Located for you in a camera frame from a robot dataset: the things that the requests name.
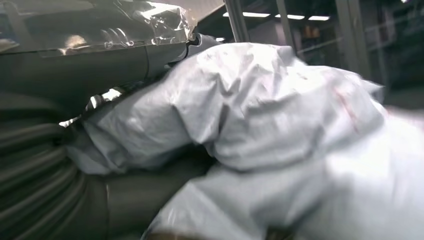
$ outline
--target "metal frame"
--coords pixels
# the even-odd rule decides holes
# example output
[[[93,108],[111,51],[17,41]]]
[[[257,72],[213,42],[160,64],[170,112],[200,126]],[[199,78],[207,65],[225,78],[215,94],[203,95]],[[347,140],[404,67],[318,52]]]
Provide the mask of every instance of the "metal frame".
[[[348,68],[352,72],[359,73],[365,79],[372,80],[364,28],[362,25],[360,0],[334,1],[336,3],[340,29],[343,35],[345,60]],[[289,19],[287,18],[286,2],[285,0],[276,0],[276,3],[278,13],[281,16],[281,24],[286,42],[296,50],[292,29],[289,24]]]
[[[228,12],[234,41],[236,43],[250,42],[241,0],[225,0],[225,7]]]
[[[276,3],[278,13],[280,15],[282,30],[284,32],[285,42],[293,48],[294,52],[296,52],[300,49],[296,49],[295,40],[293,39],[292,28],[290,27],[289,19],[287,18],[286,2],[285,0],[276,0]]]
[[[371,74],[367,43],[365,41],[365,31],[361,15],[360,0],[349,0],[347,2],[349,4],[349,15],[350,21],[352,23],[351,25],[353,26],[352,32],[354,36],[355,50],[359,65],[358,73],[360,73],[365,79],[372,81],[373,76]]]

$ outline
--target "wrinkled plastic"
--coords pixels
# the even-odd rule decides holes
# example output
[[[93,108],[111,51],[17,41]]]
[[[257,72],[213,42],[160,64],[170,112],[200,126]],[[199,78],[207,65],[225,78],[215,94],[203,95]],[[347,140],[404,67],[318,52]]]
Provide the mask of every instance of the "wrinkled plastic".
[[[139,0],[7,0],[1,19],[0,40],[45,57],[185,43],[197,25],[179,6]]]
[[[151,232],[262,240],[272,226],[304,239],[422,240],[424,134],[391,117],[378,89],[307,66],[287,46],[223,44],[85,121],[95,154],[69,149],[84,171],[106,174],[206,146],[220,165],[187,183]]]
[[[424,109],[422,110],[405,110],[393,106],[387,106],[387,112],[392,118],[400,118],[407,121],[410,125],[424,131]]]

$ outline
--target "black flexible hose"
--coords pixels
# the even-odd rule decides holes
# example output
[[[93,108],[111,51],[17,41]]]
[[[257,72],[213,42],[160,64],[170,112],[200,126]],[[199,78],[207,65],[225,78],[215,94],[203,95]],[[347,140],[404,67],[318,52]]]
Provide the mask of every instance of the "black flexible hose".
[[[185,182],[213,164],[191,153],[157,172],[85,175],[67,158],[63,139],[71,128],[59,119],[41,98],[0,92],[0,240],[141,233]]]
[[[61,143],[65,129],[49,117],[55,113],[45,114],[54,109],[33,103],[0,103],[2,240],[53,238],[85,199],[86,178]]]

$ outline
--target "white plastic bag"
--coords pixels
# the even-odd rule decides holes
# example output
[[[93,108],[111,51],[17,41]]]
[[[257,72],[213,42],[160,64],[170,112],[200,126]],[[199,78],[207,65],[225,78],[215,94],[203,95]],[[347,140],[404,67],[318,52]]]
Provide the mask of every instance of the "white plastic bag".
[[[307,66],[289,47],[223,44],[86,121],[96,154],[69,147],[100,173],[207,147],[221,165],[181,189],[153,232],[261,240],[274,226],[306,239],[422,240],[424,134],[389,117],[378,88]]]

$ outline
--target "plastic wrap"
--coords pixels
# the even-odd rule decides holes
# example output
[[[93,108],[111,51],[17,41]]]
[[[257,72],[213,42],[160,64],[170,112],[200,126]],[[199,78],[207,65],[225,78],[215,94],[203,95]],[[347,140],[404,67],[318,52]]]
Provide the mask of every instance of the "plastic wrap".
[[[150,232],[262,240],[276,227],[304,239],[422,240],[424,134],[390,117],[370,84],[307,66],[287,46],[222,44],[85,121],[95,152],[68,148],[84,171],[106,174],[205,145],[220,165],[187,183]]]
[[[423,110],[406,110],[393,106],[387,106],[387,111],[390,117],[400,118],[407,121],[410,125],[424,131],[424,109]]]
[[[139,0],[7,0],[2,18],[0,40],[24,43],[8,53],[45,57],[185,43],[197,25],[179,6]]]

